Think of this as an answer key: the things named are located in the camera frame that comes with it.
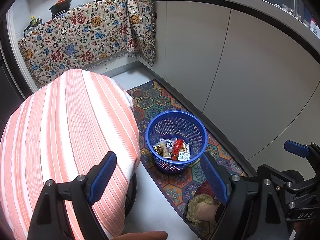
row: striped fabric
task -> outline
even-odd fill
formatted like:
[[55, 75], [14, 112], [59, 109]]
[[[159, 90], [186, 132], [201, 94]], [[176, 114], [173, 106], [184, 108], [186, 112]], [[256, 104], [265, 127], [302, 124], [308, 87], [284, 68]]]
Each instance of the striped fabric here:
[[[0, 202], [17, 240], [27, 239], [44, 183], [72, 181], [108, 151], [117, 167], [93, 209], [107, 236], [124, 228], [129, 181], [140, 162], [132, 98], [111, 78], [72, 69], [31, 95], [10, 117], [0, 144]], [[76, 239], [83, 239], [66, 201]]]

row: basket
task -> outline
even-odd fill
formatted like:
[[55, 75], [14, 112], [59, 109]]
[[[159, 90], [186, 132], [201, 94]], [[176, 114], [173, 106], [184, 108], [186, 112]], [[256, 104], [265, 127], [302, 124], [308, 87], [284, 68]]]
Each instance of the basket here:
[[[190, 143], [191, 158], [188, 161], [171, 161], [161, 157], [153, 149], [160, 138], [183, 139]], [[193, 115], [183, 111], [167, 111], [151, 120], [146, 131], [146, 142], [157, 166], [164, 172], [177, 173], [197, 160], [207, 146], [207, 131]]]

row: blue gripper pad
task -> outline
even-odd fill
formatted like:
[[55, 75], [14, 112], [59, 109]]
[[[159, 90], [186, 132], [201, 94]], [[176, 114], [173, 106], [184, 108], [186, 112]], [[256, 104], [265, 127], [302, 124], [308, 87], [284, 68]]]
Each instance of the blue gripper pad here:
[[293, 142], [293, 141], [286, 141], [284, 143], [284, 149], [287, 152], [293, 153], [302, 158], [306, 158], [310, 156], [310, 152], [307, 146], [302, 145], [300, 143]]
[[224, 166], [217, 164], [209, 152], [201, 155], [200, 166], [217, 200], [226, 205], [232, 190], [230, 173]]
[[117, 156], [114, 152], [108, 152], [98, 165], [92, 166], [87, 173], [85, 191], [90, 205], [99, 201], [116, 168]]

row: fur lining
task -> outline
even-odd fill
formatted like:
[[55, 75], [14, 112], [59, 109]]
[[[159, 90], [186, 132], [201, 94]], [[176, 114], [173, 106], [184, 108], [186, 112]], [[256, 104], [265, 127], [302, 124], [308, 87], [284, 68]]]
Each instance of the fur lining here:
[[196, 223], [196, 224], [202, 222], [201, 220], [196, 220], [193, 218], [193, 214], [195, 212], [196, 205], [201, 202], [205, 202], [209, 205], [214, 205], [212, 197], [209, 196], [208, 194], [195, 195], [194, 198], [189, 201], [188, 211], [187, 211], [186, 217], [188, 220], [190, 220], [191, 222]]

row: hexagon pattern rug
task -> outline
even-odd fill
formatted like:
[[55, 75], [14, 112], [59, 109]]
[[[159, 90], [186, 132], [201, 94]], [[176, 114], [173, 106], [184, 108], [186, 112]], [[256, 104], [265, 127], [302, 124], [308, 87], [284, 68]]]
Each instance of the hexagon pattern rug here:
[[[185, 208], [196, 193], [200, 184], [206, 180], [201, 169], [199, 159], [190, 164], [182, 173], [166, 174], [158, 169], [145, 140], [146, 129], [149, 122], [158, 114], [180, 110], [188, 112], [185, 107], [176, 100], [157, 80], [152, 80], [128, 93], [134, 99], [134, 117], [139, 129], [139, 145], [141, 150], [141, 162], [159, 187], [163, 195], [182, 217]], [[227, 168], [230, 174], [246, 176], [242, 168], [236, 163], [226, 149], [209, 132], [206, 151], [209, 151], [216, 162]], [[200, 224], [188, 224], [189, 227], [202, 239], [207, 240], [214, 229], [214, 223], [202, 222]]]

